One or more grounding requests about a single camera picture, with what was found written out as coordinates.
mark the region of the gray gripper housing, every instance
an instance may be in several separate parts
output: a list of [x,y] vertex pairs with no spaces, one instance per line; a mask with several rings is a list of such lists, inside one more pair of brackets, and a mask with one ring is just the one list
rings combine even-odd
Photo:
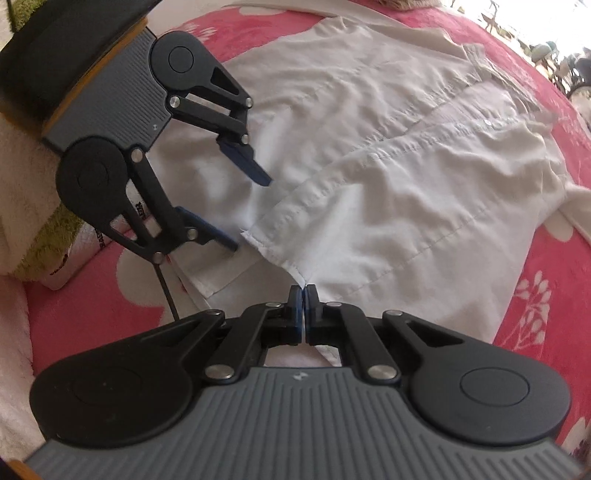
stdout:
[[168,124],[166,90],[150,70],[156,41],[145,28],[76,96],[44,140],[59,152],[86,137],[103,137],[120,149],[148,151]]
[[392,387],[349,368],[252,368],[203,390],[170,430],[116,450],[46,443],[43,480],[573,480],[550,440],[485,448],[431,429]]

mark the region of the green towel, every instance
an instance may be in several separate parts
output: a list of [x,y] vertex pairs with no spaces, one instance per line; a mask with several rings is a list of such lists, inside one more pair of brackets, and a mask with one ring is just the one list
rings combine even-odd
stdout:
[[[20,30],[45,1],[12,1],[11,23],[14,24],[14,28]],[[67,210],[63,204],[59,204],[53,214],[40,226],[32,243],[26,245],[26,253],[17,267],[12,271],[0,273],[11,274],[20,280],[41,278],[45,273],[60,265],[64,254],[76,239],[82,224],[82,220]]]

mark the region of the pink bedspread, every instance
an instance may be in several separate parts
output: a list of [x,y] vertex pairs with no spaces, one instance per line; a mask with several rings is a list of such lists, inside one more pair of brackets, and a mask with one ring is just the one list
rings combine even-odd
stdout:
[[[438,9],[392,12],[361,0],[410,27],[442,27],[457,43],[481,43],[488,57],[510,73],[560,120],[553,130],[575,181],[591,187],[591,141],[571,104],[536,70],[466,18]],[[320,17],[296,12],[261,15],[229,8],[185,23],[186,30],[221,61],[280,36],[307,30]],[[145,268],[117,244],[97,255],[63,289],[28,286],[35,372],[73,353],[93,348],[163,322],[167,309],[156,282],[146,285]],[[495,344],[537,358],[567,380],[573,405],[558,438],[585,460],[591,419],[591,249],[560,220],[536,232],[511,305]],[[183,295],[173,285],[176,298]]]

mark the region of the wrinkled white fabric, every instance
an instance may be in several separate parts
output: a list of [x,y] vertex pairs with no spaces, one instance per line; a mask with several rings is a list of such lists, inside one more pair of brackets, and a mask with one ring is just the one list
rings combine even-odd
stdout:
[[249,131],[271,187],[187,125],[150,152],[173,203],[249,244],[174,254],[196,303],[238,314],[315,283],[324,301],[491,341],[536,227],[580,190],[551,116],[481,48],[399,24],[327,18],[227,68],[255,99]]

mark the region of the stitching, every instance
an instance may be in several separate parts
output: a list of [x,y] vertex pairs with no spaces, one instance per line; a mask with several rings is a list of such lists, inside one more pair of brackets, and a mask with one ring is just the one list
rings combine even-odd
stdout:
[[361,285],[360,287],[351,290],[349,292],[347,292],[345,295],[338,297],[337,299],[343,299],[345,296],[348,295],[353,295],[356,292],[358,292],[359,290],[369,286],[369,285],[373,285],[374,283],[376,283],[378,280],[380,280],[381,278],[385,277],[386,275],[392,273],[395,270],[400,270],[402,267],[405,267],[406,265],[408,265],[410,262],[412,262],[413,260],[415,260],[417,257],[419,257],[420,255],[423,255],[425,252],[427,252],[428,250],[431,250],[435,245],[437,245],[439,242],[441,242],[442,240],[445,240],[446,238],[448,238],[451,235],[456,234],[458,231],[460,231],[461,229],[463,229],[466,225],[473,223],[477,218],[481,217],[483,214],[485,214],[486,212],[488,212],[493,206],[495,206],[495,203],[491,203],[488,207],[478,211],[477,214],[475,214],[474,216],[472,216],[471,218],[469,218],[466,222],[464,222],[463,224],[461,224],[459,227],[457,227],[456,229],[452,230],[451,232],[443,235],[441,238],[439,238],[438,240],[434,241],[431,245],[429,245],[428,247],[425,247],[423,250],[421,250],[420,252],[417,252],[415,255],[413,255],[412,257],[410,257],[407,260],[404,260],[403,262],[394,265],[392,268],[386,270],[384,273],[382,273],[380,276],[378,276],[377,278],[375,278],[372,281],[369,281],[363,285]]
[[[368,154],[368,157],[362,163],[359,163],[356,166],[356,168],[350,172],[350,174],[355,174],[355,173],[359,172],[360,170],[363,170],[363,169],[367,168],[368,165],[369,165],[369,163],[370,163],[371,155],[377,156],[382,162],[392,162],[395,157],[398,157],[400,155],[403,155],[405,153],[408,153],[409,151],[415,151],[416,152],[418,150],[424,150],[425,148],[430,147],[433,144],[440,143],[440,142],[445,141],[445,140],[447,140],[449,138],[452,138],[452,137],[454,137],[454,138],[463,138],[463,137],[467,137],[469,135],[472,135],[472,134],[475,134],[475,133],[481,132],[481,131],[498,130],[498,129],[504,128],[505,126],[507,126],[510,123],[513,123],[513,122],[512,121],[511,122],[504,122],[502,125],[492,125],[492,126],[487,127],[487,128],[479,127],[479,126],[474,126],[471,129],[459,129],[457,127],[457,130],[455,132],[452,132],[451,134],[446,134],[446,135],[444,135],[442,137],[431,138],[429,140],[427,140],[425,138],[422,138],[422,139],[420,139],[420,140],[423,140],[422,142],[419,140],[418,144],[408,145],[406,148],[402,148],[402,149],[399,149],[397,151],[394,151],[394,152],[392,152],[392,156],[388,156],[388,157],[386,157],[385,155],[380,154],[378,152],[371,152],[371,153]],[[296,215],[299,215],[301,212],[304,211],[304,209],[310,207],[311,203],[318,202],[319,200],[322,200],[326,196],[332,194],[336,188],[338,188],[341,185],[345,184],[347,181],[349,181],[348,178],[347,179],[341,179],[339,181],[336,181],[336,182],[332,183],[329,188],[322,190],[321,192],[319,192],[318,194],[315,194],[314,196],[308,197],[306,199],[306,202],[303,203],[300,207],[295,208],[294,210],[291,211],[290,214],[288,214],[288,215],[286,215],[286,216],[284,216],[284,217],[281,218],[281,221],[278,222],[274,226],[274,228],[275,228],[275,235],[273,235],[273,236],[266,235],[267,240],[269,240],[269,241],[272,242],[277,237],[277,235],[279,235],[279,233],[280,233],[280,228],[279,227],[281,225],[285,225],[286,223],[291,222]],[[299,185],[294,190],[292,190],[292,192],[290,192],[290,195],[288,197],[286,197],[285,199],[282,199],[277,205],[275,205],[273,207],[273,210],[277,206],[279,206],[280,204],[282,204],[284,201],[286,201],[290,196],[294,195],[300,187],[302,187],[302,185]],[[273,212],[271,211],[269,213],[266,213],[259,221],[263,220],[270,213],[273,213]]]

